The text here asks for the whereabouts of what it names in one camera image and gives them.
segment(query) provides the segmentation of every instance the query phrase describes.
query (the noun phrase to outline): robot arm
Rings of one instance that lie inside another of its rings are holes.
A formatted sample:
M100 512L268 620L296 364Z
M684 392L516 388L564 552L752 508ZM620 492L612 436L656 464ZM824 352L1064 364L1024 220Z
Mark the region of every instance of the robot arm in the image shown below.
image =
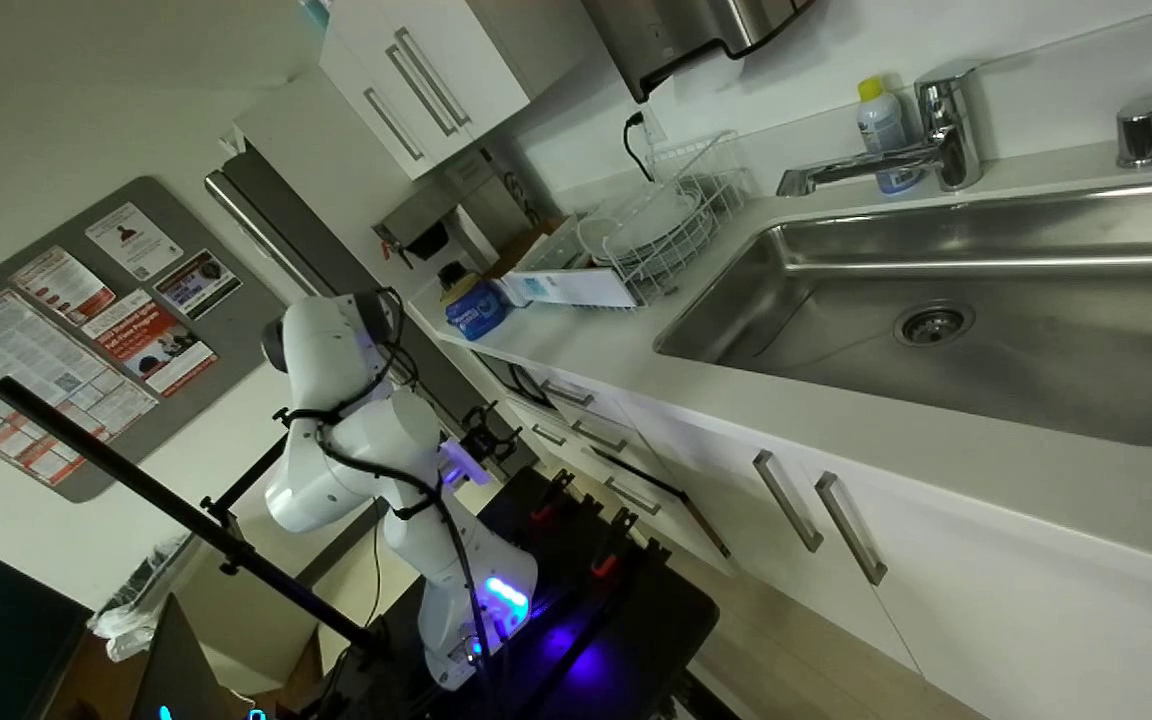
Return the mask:
M428 584L420 640L440 688L460 688L528 620L536 560L488 532L444 480L480 468L444 440L436 412L388 380L384 308L360 296L304 296L264 348L288 372L288 444L264 492L288 532L324 528L384 500L384 544Z

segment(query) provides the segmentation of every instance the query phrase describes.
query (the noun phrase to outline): drain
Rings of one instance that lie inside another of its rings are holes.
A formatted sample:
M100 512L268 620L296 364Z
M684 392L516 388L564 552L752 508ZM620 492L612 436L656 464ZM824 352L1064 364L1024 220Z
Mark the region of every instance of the drain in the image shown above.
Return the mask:
M972 328L972 308L964 304L924 304L908 316L900 316L900 340L904 344L948 344Z

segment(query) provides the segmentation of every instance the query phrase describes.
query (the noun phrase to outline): poster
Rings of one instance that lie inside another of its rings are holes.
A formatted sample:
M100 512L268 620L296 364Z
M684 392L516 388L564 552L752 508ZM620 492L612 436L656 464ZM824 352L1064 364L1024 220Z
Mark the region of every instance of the poster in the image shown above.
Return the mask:
M156 292L164 304L172 304L180 316L204 316L224 292L232 292L240 280L232 268L224 268L212 252L196 252L188 264L180 264Z
M120 204L88 228L88 240L104 248L136 280L152 280L172 268L184 248L156 228L136 204Z
M88 324L120 300L88 264L80 264L64 248L48 248L32 264L24 264L12 284L68 324Z
M156 396L56 328L20 292L0 292L0 376L20 380L40 400L100 440L120 436ZM0 400L0 456L44 484L64 484L80 456Z
M144 288L84 324L84 336L160 396L180 392L216 364L216 352Z

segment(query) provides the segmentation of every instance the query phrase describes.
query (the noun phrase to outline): stainless steel sink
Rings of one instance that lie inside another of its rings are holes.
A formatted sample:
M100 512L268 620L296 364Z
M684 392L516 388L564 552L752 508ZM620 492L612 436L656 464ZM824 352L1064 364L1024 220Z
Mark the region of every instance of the stainless steel sink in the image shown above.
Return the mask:
M772 224L656 348L1152 444L1152 188Z

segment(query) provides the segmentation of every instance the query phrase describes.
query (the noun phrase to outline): white countertop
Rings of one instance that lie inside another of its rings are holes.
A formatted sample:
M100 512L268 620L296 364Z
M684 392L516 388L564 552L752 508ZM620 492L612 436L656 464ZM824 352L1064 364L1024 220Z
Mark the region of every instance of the white countertop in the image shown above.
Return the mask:
M708 428L788 436L820 452L876 464L956 496L1056 520L1072 532L1152 552L1152 448L1088 440L928 404L860 396L824 384L756 376L696 360L660 356L656 336L748 248L772 220L832 212L876 212L916 204L960 204L988 196L1072 192L1140 184L1152 172L1112 168L1112 148L1072 148L988 168L972 192L884 200L868 180L824 188L808 200L756 200L728 216L704 256L684 268L684 288L640 312L520 308L484 340L468 344L444 324L440 292L412 292L412 316L432 336L576 372L660 400Z

